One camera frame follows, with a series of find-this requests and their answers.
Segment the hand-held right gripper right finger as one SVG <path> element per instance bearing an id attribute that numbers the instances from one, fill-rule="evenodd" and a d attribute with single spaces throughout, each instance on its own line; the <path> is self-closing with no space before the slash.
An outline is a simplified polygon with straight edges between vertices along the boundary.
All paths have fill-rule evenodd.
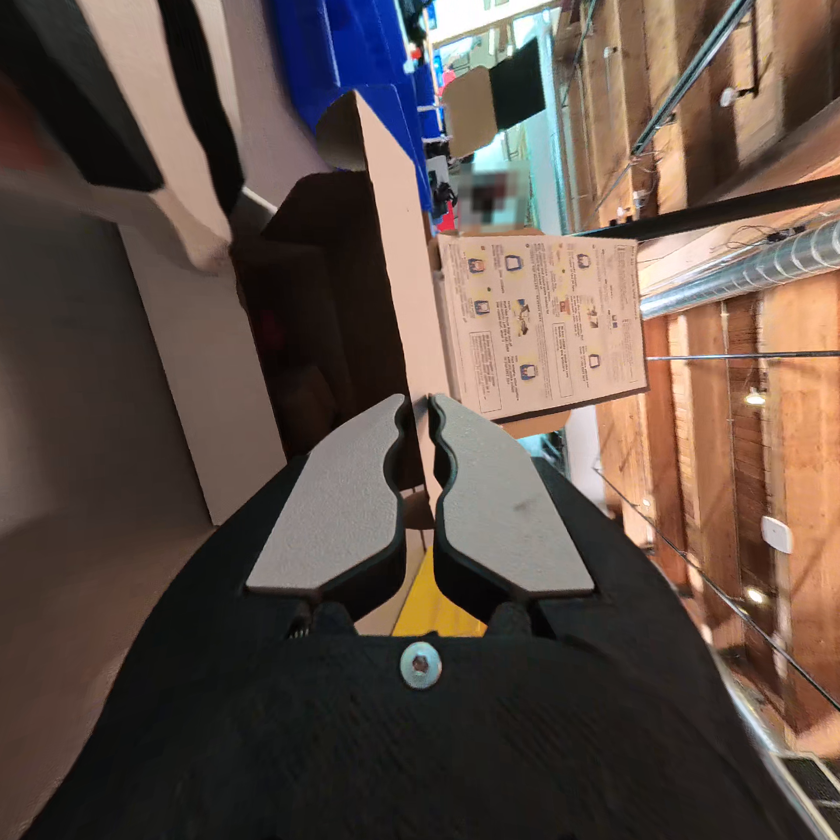
<path id="1" fill-rule="evenodd" d="M 586 597 L 595 582 L 527 450 L 445 394 L 431 395 L 429 433 L 441 486 L 434 530 L 438 589 L 489 623 L 506 602 Z"/>

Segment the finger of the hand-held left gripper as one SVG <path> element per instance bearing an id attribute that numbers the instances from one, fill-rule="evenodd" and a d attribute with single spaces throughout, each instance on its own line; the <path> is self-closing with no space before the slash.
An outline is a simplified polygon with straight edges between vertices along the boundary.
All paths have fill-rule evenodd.
<path id="1" fill-rule="evenodd" d="M 246 229 L 246 168 L 221 2 L 79 3 L 162 184 L 91 186 L 105 218 L 136 228 L 177 265 L 217 275 Z"/>

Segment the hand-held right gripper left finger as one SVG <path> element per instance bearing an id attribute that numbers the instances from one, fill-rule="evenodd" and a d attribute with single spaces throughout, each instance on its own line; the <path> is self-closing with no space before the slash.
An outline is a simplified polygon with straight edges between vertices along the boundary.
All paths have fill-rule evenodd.
<path id="1" fill-rule="evenodd" d="M 309 454 L 245 583 L 248 592 L 336 602 L 354 621 L 390 600 L 406 574 L 395 465 L 407 399 L 393 394 Z"/>

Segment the blue plastic bin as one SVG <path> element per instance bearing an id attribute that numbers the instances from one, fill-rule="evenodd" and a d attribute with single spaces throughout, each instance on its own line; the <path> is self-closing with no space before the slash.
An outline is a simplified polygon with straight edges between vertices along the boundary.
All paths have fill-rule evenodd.
<path id="1" fill-rule="evenodd" d="M 433 207 L 413 72 L 391 1 L 272 1 L 273 31 L 290 99 L 314 131 L 357 90 L 413 161 L 420 203 Z"/>

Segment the white cardboard box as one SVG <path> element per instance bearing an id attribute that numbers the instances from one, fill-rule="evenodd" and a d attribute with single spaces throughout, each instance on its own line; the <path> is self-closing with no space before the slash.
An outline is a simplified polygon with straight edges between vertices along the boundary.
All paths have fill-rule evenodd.
<path id="1" fill-rule="evenodd" d="M 432 505 L 427 397 L 450 393 L 413 161 L 352 90 L 318 122 L 330 171 L 302 177 L 206 273 L 120 234 L 211 523 L 295 455 L 392 394 L 413 411 L 398 487 Z"/>

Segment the yellow plastic bin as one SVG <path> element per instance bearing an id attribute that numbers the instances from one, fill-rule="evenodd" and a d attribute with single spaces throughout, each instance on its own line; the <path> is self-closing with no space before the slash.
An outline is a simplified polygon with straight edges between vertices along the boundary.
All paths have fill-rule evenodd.
<path id="1" fill-rule="evenodd" d="M 439 590 L 434 577 L 434 552 L 429 548 L 396 619 L 392 636 L 483 637 L 486 630 L 486 624 Z"/>

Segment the printed instruction sheet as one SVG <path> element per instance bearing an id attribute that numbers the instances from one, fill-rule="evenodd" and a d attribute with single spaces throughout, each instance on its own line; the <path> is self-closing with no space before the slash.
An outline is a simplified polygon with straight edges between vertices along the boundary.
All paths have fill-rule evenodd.
<path id="1" fill-rule="evenodd" d="M 496 424 L 649 389 L 637 241 L 505 234 L 434 240 L 455 399 Z"/>

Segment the tan rounded panel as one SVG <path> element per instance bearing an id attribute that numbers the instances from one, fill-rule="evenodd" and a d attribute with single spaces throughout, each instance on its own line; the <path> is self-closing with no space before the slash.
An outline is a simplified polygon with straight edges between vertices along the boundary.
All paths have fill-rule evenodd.
<path id="1" fill-rule="evenodd" d="M 498 133 L 490 71 L 478 66 L 447 84 L 442 103 L 451 156 L 464 159 L 493 142 Z"/>

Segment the black monitor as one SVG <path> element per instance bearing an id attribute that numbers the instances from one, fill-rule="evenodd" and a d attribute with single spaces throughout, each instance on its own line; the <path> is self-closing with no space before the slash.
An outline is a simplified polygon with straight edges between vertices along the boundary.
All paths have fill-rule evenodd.
<path id="1" fill-rule="evenodd" d="M 539 41 L 532 38 L 489 69 L 497 132 L 505 132 L 545 110 Z"/>

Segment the silver ventilation duct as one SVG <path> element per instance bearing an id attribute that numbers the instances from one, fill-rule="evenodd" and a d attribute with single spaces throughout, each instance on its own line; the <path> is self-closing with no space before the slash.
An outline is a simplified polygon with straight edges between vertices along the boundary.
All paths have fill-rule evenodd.
<path id="1" fill-rule="evenodd" d="M 640 312 L 643 320 L 656 319 L 838 269 L 839 220 L 831 217 L 777 241 L 748 248 L 738 259 L 688 272 L 666 288 L 643 295 Z"/>

